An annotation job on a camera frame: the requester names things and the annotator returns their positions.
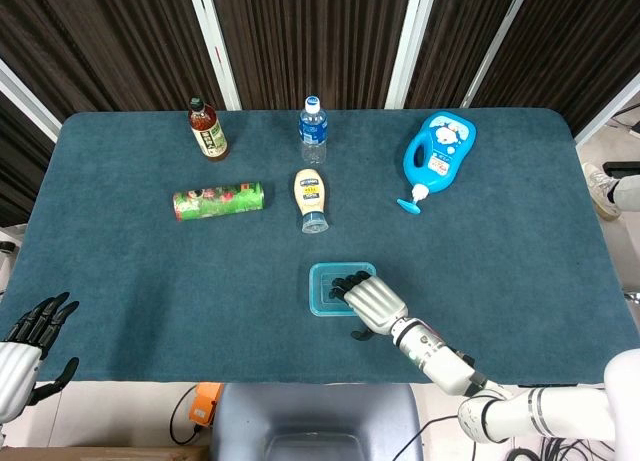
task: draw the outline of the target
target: orange device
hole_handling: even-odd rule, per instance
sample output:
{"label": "orange device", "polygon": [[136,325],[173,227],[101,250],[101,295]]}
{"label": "orange device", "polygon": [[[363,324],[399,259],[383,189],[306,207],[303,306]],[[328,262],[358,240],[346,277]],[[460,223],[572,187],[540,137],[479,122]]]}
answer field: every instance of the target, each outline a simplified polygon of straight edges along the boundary
{"label": "orange device", "polygon": [[198,383],[196,399],[191,404],[189,419],[200,426],[210,426],[222,394],[222,383]]}

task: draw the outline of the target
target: snack can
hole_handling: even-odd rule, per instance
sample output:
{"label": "snack can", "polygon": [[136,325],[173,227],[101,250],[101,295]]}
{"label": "snack can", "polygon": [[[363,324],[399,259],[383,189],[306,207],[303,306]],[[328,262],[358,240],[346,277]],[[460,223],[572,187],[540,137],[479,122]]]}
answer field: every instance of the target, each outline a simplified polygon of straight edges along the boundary
{"label": "snack can", "polygon": [[264,208],[260,183],[196,189],[173,195],[173,210],[178,221],[244,213]]}

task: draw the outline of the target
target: person's foot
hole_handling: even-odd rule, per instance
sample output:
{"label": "person's foot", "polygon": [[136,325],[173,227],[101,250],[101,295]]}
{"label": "person's foot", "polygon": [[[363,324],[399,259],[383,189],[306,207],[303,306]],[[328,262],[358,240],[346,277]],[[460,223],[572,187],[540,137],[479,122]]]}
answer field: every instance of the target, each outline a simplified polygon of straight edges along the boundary
{"label": "person's foot", "polygon": [[596,212],[606,221],[613,221],[620,216],[620,209],[609,201],[609,191],[618,183],[618,180],[607,176],[597,166],[591,163],[582,165],[582,172],[589,187],[589,194],[596,207]]}

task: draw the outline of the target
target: brown curtain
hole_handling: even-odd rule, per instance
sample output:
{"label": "brown curtain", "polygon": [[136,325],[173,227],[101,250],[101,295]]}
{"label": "brown curtain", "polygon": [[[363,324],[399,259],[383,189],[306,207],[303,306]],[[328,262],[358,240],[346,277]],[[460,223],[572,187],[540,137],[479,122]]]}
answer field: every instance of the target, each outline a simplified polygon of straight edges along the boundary
{"label": "brown curtain", "polygon": [[460,106],[511,1],[433,1],[406,108]]}
{"label": "brown curtain", "polygon": [[244,109],[382,108],[408,0],[215,0]]}
{"label": "brown curtain", "polygon": [[473,106],[542,106],[574,134],[640,72],[640,0],[525,0]]}
{"label": "brown curtain", "polygon": [[0,227],[26,223],[53,143],[0,94]]}
{"label": "brown curtain", "polygon": [[61,121],[224,108],[191,0],[0,0],[0,55]]}

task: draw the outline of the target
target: table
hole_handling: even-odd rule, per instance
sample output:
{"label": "table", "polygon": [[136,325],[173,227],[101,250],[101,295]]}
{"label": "table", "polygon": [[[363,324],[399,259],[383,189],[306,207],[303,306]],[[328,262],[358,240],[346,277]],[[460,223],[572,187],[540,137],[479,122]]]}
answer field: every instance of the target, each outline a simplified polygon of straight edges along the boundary
{"label": "table", "polygon": [[[80,301],[41,378],[426,382],[357,318],[309,311],[317,262],[369,261],[476,367],[503,383],[600,382],[637,347],[571,134],[545,109],[452,110],[477,127],[457,179],[412,216],[401,161],[429,110],[329,113],[322,234],[300,231],[293,111],[221,112],[231,153],[201,154],[184,112],[69,118],[0,304]],[[260,181],[262,211],[177,222],[176,191]]]}

